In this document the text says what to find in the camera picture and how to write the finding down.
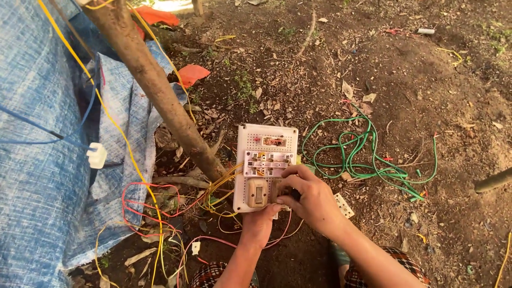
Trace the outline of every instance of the dirt ground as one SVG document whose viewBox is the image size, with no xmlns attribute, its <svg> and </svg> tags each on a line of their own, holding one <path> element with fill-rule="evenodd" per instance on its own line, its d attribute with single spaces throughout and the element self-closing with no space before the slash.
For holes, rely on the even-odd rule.
<svg viewBox="0 0 512 288">
<path fill-rule="evenodd" d="M 403 167 L 410 179 L 424 180 L 432 174 L 432 140 L 438 135 L 436 176 L 413 185 L 428 196 L 410 202 L 378 177 L 357 183 L 324 180 L 334 193 L 341 192 L 355 213 L 351 220 L 357 227 L 380 245 L 405 245 L 433 286 L 494 286 L 512 230 L 512 184 L 483 194 L 475 193 L 473 185 L 512 166 L 512 8 L 507 0 L 317 1 L 315 29 L 299 58 L 295 55 L 308 35 L 313 2 L 269 0 L 254 6 L 214 0 L 204 5 L 203 18 L 180 15 L 182 23 L 173 40 L 161 41 L 178 68 L 198 64 L 211 71 L 191 92 L 191 102 L 203 110 L 195 113 L 198 130 L 208 142 L 217 140 L 224 125 L 223 143 L 236 148 L 237 126 L 254 123 L 296 127 L 302 143 L 319 121 L 350 118 L 351 112 L 340 102 L 346 99 L 343 80 L 354 88 L 357 101 L 376 93 L 368 114 L 378 131 L 377 155 L 392 158 L 393 164 L 416 160 Z M 435 33 L 418 35 L 417 28 L 433 28 Z M 171 43 L 176 35 L 179 45 L 202 52 L 176 51 Z M 226 35 L 236 37 L 213 45 Z M 461 61 L 440 48 L 456 51 Z M 262 94 L 256 98 L 258 88 Z M 325 124 L 306 143 L 306 155 L 331 145 L 344 131 L 360 134 L 366 125 Z M 156 176 L 193 168 L 191 162 L 178 168 L 186 156 L 174 162 L 174 155 L 164 151 L 157 157 Z M 222 147 L 219 156 L 226 166 L 228 160 L 234 161 L 229 148 Z M 368 142 L 353 162 L 370 159 Z M 319 160 L 338 163 L 340 151 L 322 152 Z M 197 192 L 180 185 L 180 194 Z M 229 210 L 228 204 L 223 208 Z M 418 223 L 409 220 L 413 212 Z M 200 221 L 206 223 L 206 232 Z M 271 239 L 279 238 L 287 221 L 281 213 Z M 200 209 L 184 215 L 183 222 L 189 241 L 209 235 L 236 243 L 239 237 L 221 232 L 217 216 Z M 299 223 L 293 214 L 288 233 Z M 235 231 L 235 224 L 231 218 L 221 219 L 224 230 Z M 127 238 L 100 260 L 103 273 L 120 287 L 150 287 L 148 273 L 153 272 L 155 254 L 142 277 L 149 257 L 133 265 L 134 274 L 124 262 L 156 244 L 140 236 Z M 232 252 L 225 244 L 203 240 L 200 257 L 227 262 Z M 176 270 L 176 257 L 172 249 L 164 254 L 167 275 Z M 200 265 L 189 254 L 189 278 Z M 158 269 L 155 284 L 166 285 L 161 265 Z M 98 287 L 95 270 L 92 265 L 92 271 L 77 269 L 72 275 L 80 285 Z M 264 250 L 256 271 L 261 287 L 339 287 L 328 240 L 306 224 Z M 149 280 L 140 285 L 140 279 Z M 512 261 L 504 267 L 499 287 L 510 286 Z"/>
</svg>

